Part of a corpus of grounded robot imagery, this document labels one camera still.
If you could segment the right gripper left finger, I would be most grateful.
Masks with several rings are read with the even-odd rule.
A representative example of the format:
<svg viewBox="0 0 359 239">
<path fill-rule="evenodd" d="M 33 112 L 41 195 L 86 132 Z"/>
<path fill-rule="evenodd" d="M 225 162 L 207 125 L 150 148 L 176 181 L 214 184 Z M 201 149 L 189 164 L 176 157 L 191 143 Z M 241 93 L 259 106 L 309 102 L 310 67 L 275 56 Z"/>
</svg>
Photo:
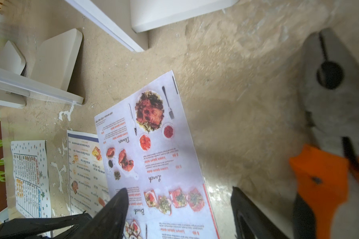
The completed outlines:
<svg viewBox="0 0 359 239">
<path fill-rule="evenodd" d="M 126 188 L 121 189 L 95 217 L 88 213 L 63 217 L 63 227 L 70 229 L 55 239 L 121 239 L 123 237 L 129 197 Z"/>
</svg>

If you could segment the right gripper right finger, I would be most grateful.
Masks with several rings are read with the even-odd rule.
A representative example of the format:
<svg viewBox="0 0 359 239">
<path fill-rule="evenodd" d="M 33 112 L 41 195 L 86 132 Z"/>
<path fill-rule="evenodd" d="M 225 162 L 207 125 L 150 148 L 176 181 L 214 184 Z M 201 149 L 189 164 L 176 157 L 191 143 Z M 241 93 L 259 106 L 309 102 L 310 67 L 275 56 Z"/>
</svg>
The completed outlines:
<svg viewBox="0 0 359 239">
<path fill-rule="evenodd" d="M 230 201 L 237 239 L 288 238 L 238 187 L 232 188 Z"/>
</svg>

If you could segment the pink restaurant special menu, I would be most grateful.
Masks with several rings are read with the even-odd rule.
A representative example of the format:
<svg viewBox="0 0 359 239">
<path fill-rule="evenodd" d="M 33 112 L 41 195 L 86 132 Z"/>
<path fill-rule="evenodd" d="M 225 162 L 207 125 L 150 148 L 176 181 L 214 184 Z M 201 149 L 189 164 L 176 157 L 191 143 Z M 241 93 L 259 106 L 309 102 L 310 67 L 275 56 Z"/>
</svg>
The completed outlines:
<svg viewBox="0 0 359 239">
<path fill-rule="evenodd" d="M 94 120 L 109 194 L 128 191 L 121 238 L 219 238 L 173 72 Z"/>
</svg>

